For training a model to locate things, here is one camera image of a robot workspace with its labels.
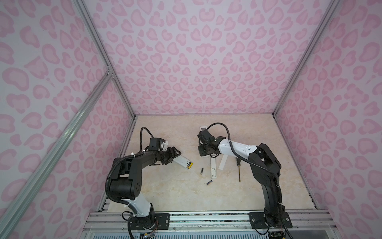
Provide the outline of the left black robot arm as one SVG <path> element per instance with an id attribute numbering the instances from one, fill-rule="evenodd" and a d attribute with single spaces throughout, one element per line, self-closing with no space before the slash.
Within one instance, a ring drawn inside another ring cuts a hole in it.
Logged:
<path id="1" fill-rule="evenodd" d="M 152 137 L 145 149 L 115 158 L 105 182 L 107 198 L 127 206 L 132 211 L 132 218 L 144 228 L 153 226 L 154 206 L 140 194 L 143 169 L 156 163 L 167 165 L 181 154 L 174 146 L 169 147 L 166 140 Z"/>

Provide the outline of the slim white remote control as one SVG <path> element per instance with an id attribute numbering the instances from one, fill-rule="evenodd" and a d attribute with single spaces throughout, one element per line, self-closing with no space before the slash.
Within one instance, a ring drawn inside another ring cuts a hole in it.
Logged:
<path id="1" fill-rule="evenodd" d="M 210 158 L 210 167 L 211 167 L 211 178 L 216 179 L 217 178 L 216 159 L 213 157 Z"/>

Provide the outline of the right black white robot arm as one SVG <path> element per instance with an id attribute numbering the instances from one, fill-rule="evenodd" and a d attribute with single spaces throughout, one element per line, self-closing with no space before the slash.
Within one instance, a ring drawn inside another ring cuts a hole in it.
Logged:
<path id="1" fill-rule="evenodd" d="M 201 156 L 228 155 L 250 165 L 253 177 L 261 184 L 264 195 L 263 222 L 276 228 L 282 224 L 285 208 L 280 187 L 281 164 L 265 144 L 247 145 L 234 142 L 226 137 L 214 137 L 208 130 L 198 134 L 198 151 Z"/>

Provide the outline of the white battery cover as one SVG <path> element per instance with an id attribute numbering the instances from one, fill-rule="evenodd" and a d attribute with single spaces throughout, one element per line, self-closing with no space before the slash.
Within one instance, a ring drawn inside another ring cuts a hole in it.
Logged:
<path id="1" fill-rule="evenodd" d="M 222 156 L 222 159 L 221 159 L 221 161 L 220 161 L 220 165 L 219 165 L 219 167 L 218 167 L 219 170 L 223 170 L 223 169 L 224 169 L 225 164 L 226 164 L 226 162 L 227 162 L 227 159 L 228 159 L 228 155 L 223 155 L 223 156 Z"/>

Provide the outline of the black handled screwdriver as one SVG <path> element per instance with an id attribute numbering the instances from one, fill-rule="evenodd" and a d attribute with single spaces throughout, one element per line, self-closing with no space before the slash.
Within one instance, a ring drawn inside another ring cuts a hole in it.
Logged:
<path id="1" fill-rule="evenodd" d="M 237 167 L 238 167 L 238 178 L 239 178 L 239 182 L 241 182 L 241 172 L 240 172 L 241 159 L 240 159 L 240 158 L 236 158 L 236 163 L 237 163 Z"/>

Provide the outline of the white remote angled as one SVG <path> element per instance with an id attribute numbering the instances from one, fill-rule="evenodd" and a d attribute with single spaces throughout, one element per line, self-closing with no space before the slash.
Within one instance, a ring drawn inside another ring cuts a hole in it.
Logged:
<path id="1" fill-rule="evenodd" d="M 193 163 L 182 155 L 174 158 L 173 161 L 186 169 L 191 169 L 193 166 Z"/>

